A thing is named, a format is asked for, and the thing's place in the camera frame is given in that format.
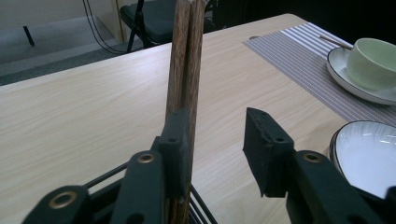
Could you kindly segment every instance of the black chair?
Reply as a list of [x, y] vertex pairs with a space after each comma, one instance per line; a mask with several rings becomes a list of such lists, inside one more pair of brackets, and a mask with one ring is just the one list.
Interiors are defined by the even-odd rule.
[[[131, 29], [127, 52], [131, 52], [134, 36], [143, 41], [144, 49], [172, 42], [177, 0], [139, 0], [120, 9], [120, 18]], [[215, 31], [215, 25], [205, 18], [204, 33]]]

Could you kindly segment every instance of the chopstick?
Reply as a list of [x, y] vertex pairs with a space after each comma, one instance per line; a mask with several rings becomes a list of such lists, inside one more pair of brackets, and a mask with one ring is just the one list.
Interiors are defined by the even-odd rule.
[[326, 37], [326, 36], [324, 36], [324, 35], [320, 35], [319, 38], [324, 39], [324, 40], [326, 40], [326, 41], [329, 41], [329, 42], [331, 42], [331, 43], [334, 43], [335, 45], [338, 45], [338, 46], [340, 46], [340, 47], [343, 48], [343, 49], [352, 50], [352, 47], [347, 46], [347, 45], [345, 45], [345, 44], [343, 44], [343, 43], [337, 42], [337, 41], [335, 41], [335, 40], [332, 40], [332, 39], [330, 39], [329, 37]]
[[[204, 18], [204, 0], [177, 0], [165, 116], [180, 108], [190, 111], [191, 155], [195, 138]], [[190, 186], [191, 174], [187, 178], [187, 185]], [[184, 203], [180, 203], [179, 198], [167, 202], [170, 224], [187, 223], [190, 194], [186, 196]]]

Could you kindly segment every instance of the wooden table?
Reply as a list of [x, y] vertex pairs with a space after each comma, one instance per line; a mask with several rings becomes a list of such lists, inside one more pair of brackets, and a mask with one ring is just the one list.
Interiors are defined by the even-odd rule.
[[[260, 198], [242, 152], [247, 107], [268, 112], [296, 149], [327, 153], [347, 122], [242, 43], [304, 23], [290, 14], [204, 35], [192, 184], [219, 223], [289, 223]], [[171, 45], [0, 88], [0, 222], [147, 150], [164, 124]]]

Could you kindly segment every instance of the white plate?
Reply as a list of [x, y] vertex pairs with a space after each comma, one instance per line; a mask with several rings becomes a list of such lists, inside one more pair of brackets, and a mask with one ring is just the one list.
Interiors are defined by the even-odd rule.
[[396, 186], [396, 128], [373, 121], [348, 123], [331, 146], [332, 162], [358, 189], [385, 198]]
[[362, 99], [381, 105], [396, 105], [396, 88], [382, 91], [366, 90], [349, 79], [346, 66], [350, 50], [332, 49], [327, 56], [327, 68], [332, 78], [344, 89]]

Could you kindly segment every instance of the gray placemat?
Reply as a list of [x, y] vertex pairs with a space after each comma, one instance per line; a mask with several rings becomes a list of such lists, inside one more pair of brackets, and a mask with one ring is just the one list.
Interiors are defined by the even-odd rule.
[[396, 106], [365, 101], [332, 79], [326, 60], [329, 51], [337, 46], [318, 38], [320, 35], [348, 44], [310, 22], [244, 44], [345, 120], [373, 120], [396, 126]]

